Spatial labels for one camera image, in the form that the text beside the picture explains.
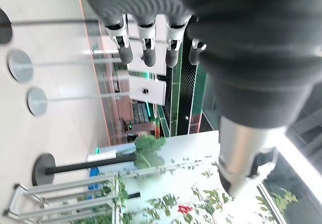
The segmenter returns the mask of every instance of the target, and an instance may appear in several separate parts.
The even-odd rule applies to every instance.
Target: red flower
[[[178,205],[178,212],[181,212],[182,214],[188,214],[193,209],[190,206],[184,206],[184,205]]]

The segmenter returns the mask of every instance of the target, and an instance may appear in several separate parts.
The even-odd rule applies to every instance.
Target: metal rod
[[[98,24],[97,19],[57,19],[57,20],[39,20],[39,21],[16,21],[8,23],[0,23],[0,26],[38,26],[38,25],[53,25],[53,24]]]
[[[131,153],[129,155],[118,156],[114,159],[98,160],[98,161],[85,162],[85,163],[74,164],[74,165],[64,165],[64,166],[46,168],[45,175],[52,175],[56,173],[75,171],[75,170],[83,170],[83,169],[95,168],[99,166],[130,162],[135,160],[136,160],[136,153]]]
[[[81,219],[86,219],[89,217],[94,217],[94,216],[100,216],[100,215],[107,215],[111,213],[112,210],[99,210],[98,212],[93,212],[93,211],[82,211],[74,215],[68,215],[68,216],[62,216],[59,218],[55,219],[48,219],[48,220],[43,220],[40,221],[39,224],[53,224],[53,223],[65,223],[68,221],[72,220],[81,220]]]
[[[20,196],[21,196],[21,189],[18,187],[13,191],[11,195],[8,210],[11,210],[11,212],[14,212],[14,213],[18,213],[17,203]]]
[[[11,212],[9,212],[8,215],[6,215],[6,217],[11,220],[14,220],[15,222],[18,222],[18,223],[23,223],[23,224],[35,224],[36,223],[35,220],[30,220],[30,219],[20,220],[18,215],[11,213]]]
[[[118,196],[119,195],[119,179],[118,178],[114,178],[114,191],[113,194]],[[116,215],[118,215],[118,204],[117,202],[114,202],[114,206],[113,206],[113,210],[112,210],[112,223],[117,223],[116,222]]]
[[[47,102],[64,102],[64,101],[75,101],[75,100],[90,100],[90,99],[102,99],[110,97],[125,97],[129,96],[129,92],[117,92],[117,93],[105,93],[95,96],[81,96],[81,97],[65,97],[65,98],[52,98],[47,100],[38,100],[37,103],[47,103]]]
[[[67,183],[61,183],[61,184],[46,184],[46,185],[40,185],[40,186],[34,186],[29,189],[27,189],[26,194],[41,194],[41,193],[48,193],[53,191],[60,191],[60,190],[66,190],[66,189],[72,189],[77,187],[82,187],[86,185],[92,185],[97,183],[102,183],[105,181],[108,181],[112,178],[117,177],[118,175],[122,176],[123,178],[131,178],[135,176],[144,176],[144,175],[151,175],[153,173],[159,173],[160,170],[166,170],[166,171],[174,171],[175,169],[187,167],[191,165],[201,165],[204,164],[205,161],[195,162],[195,161],[187,161],[184,163],[174,163],[166,166],[161,167],[151,167],[147,169],[141,169],[141,170],[135,170],[135,171],[123,171],[123,172],[114,172],[114,173],[106,173],[104,175],[99,175],[95,177],[90,177],[84,180],[78,180],[78,181],[72,181]]]
[[[141,39],[140,38],[137,38],[137,37],[129,37],[130,40],[133,40],[133,41],[139,41],[141,42]],[[161,39],[155,39],[155,43],[159,43],[159,44],[164,44],[166,45],[167,42],[165,40],[161,40]]]
[[[85,192],[79,192],[75,194],[70,194],[70,195],[61,195],[61,196],[55,196],[55,197],[50,197],[50,198],[45,198],[45,202],[56,202],[56,201],[61,201],[61,200],[68,200],[68,199],[74,199],[78,197],[84,197],[84,196],[89,196],[91,194],[96,194],[100,193],[103,190],[103,188],[99,189],[91,189]]]
[[[22,68],[34,68],[34,67],[53,67],[53,66],[66,66],[66,65],[90,65],[90,64],[104,64],[104,63],[122,63],[120,58],[109,58],[109,59],[93,59],[90,60],[78,60],[78,61],[66,61],[66,62],[49,62],[49,63],[39,63],[24,65]]]
[[[64,206],[59,206],[54,208],[41,209],[41,210],[21,213],[19,214],[19,219],[35,218],[42,215],[49,215],[49,214],[61,213],[61,212],[78,210],[83,208],[95,207],[95,206],[107,204],[107,202],[113,201],[115,198],[118,198],[118,197],[104,196],[104,197],[95,198],[95,199],[82,200],[76,204],[64,205]]]

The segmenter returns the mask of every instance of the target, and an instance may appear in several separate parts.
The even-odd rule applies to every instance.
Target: floor
[[[0,0],[12,22],[81,19],[78,0]],[[38,67],[31,82],[19,84],[8,72],[12,48],[24,50],[34,64],[88,60],[88,65]],[[89,44],[83,24],[16,26],[10,44],[0,45],[0,211],[6,208],[14,183],[31,186],[31,171],[41,153],[51,153],[58,165],[82,162],[96,146],[109,142],[101,101],[50,103],[35,117],[28,111],[26,92],[41,87],[48,98],[98,94]],[[58,174],[54,182],[87,176],[86,171]],[[12,223],[0,217],[0,224]]]

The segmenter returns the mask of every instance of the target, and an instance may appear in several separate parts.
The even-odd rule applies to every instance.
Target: green light
[[[145,103],[146,103],[146,108],[147,108],[147,114],[149,115],[149,117],[151,117],[149,104],[148,104],[148,102],[145,102]]]

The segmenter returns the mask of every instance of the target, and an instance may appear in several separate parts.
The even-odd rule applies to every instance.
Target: silver cylinder
[[[236,197],[247,185],[257,186],[274,169],[275,163],[270,162],[259,166],[257,173],[251,175],[255,157],[270,151],[276,144],[276,135],[285,131],[284,126],[259,129],[221,118],[218,167],[220,180],[229,195]]]

